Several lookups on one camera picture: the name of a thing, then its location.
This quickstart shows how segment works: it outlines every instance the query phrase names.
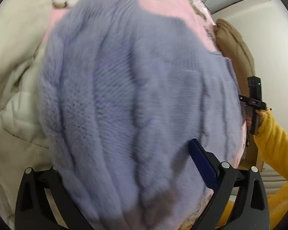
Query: white wall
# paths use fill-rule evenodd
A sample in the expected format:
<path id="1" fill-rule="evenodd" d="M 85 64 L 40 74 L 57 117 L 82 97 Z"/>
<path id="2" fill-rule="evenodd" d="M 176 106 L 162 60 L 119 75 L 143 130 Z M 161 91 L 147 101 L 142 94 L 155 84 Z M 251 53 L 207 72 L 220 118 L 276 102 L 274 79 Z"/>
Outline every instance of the white wall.
<path id="1" fill-rule="evenodd" d="M 288 11 L 279 0 L 245 0 L 215 13 L 217 18 L 241 33 L 262 80 L 263 101 L 288 131 Z"/>

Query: knit sweater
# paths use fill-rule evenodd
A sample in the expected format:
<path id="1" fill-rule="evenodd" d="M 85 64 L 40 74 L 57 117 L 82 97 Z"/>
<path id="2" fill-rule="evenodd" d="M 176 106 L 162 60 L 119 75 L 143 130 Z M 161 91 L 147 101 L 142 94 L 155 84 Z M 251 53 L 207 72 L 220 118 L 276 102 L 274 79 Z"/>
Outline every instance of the knit sweater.
<path id="1" fill-rule="evenodd" d="M 54 167 L 96 229 L 177 229 L 206 191 L 188 141 L 228 162 L 241 146 L 230 60 L 137 0 L 71 9 L 49 38 L 40 88 Z"/>
<path id="2" fill-rule="evenodd" d="M 263 123 L 254 136 L 260 156 L 280 175 L 288 181 L 288 133 L 275 123 L 275 118 L 269 112 L 265 114 Z M 270 211 L 270 229 L 274 229 L 288 211 L 288 183 L 275 194 L 268 196 Z M 218 225 L 224 225 L 233 208 L 229 201 Z"/>

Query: yellow sweater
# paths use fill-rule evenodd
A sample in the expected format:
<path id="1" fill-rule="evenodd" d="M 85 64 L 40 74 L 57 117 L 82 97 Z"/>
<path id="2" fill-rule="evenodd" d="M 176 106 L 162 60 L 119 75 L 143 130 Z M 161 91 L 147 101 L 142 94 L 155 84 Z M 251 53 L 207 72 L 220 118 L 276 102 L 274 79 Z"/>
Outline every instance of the yellow sweater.
<path id="1" fill-rule="evenodd" d="M 254 139 L 262 159 L 288 181 L 288 133 L 275 123 L 271 113 L 265 114 Z M 268 204 L 270 229 L 273 229 L 288 210 L 288 183 L 275 194 L 268 196 Z M 226 224 L 232 208 L 233 202 L 229 201 L 218 226 Z"/>

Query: tan puffer jacket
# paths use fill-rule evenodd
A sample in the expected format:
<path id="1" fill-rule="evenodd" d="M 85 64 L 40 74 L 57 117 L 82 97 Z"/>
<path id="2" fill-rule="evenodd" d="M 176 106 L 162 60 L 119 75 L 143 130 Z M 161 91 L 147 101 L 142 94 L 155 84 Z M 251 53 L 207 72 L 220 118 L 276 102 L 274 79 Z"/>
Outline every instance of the tan puffer jacket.
<path id="1" fill-rule="evenodd" d="M 214 26 L 216 44 L 232 60 L 242 95 L 249 96 L 247 78 L 255 75 L 254 58 L 241 34 L 227 21 L 218 19 Z"/>

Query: sleeve cuff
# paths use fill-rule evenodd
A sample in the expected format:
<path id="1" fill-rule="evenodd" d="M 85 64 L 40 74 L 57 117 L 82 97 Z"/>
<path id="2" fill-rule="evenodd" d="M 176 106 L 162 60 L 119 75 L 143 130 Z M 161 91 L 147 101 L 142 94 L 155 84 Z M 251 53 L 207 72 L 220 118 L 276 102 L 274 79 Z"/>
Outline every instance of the sleeve cuff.
<path id="1" fill-rule="evenodd" d="M 255 137 L 260 137 L 264 134 L 264 132 L 266 131 L 266 127 L 268 125 L 268 122 L 270 121 L 270 118 L 271 118 L 270 112 L 266 112 L 264 114 L 264 119 L 258 128 L 258 134 Z"/>

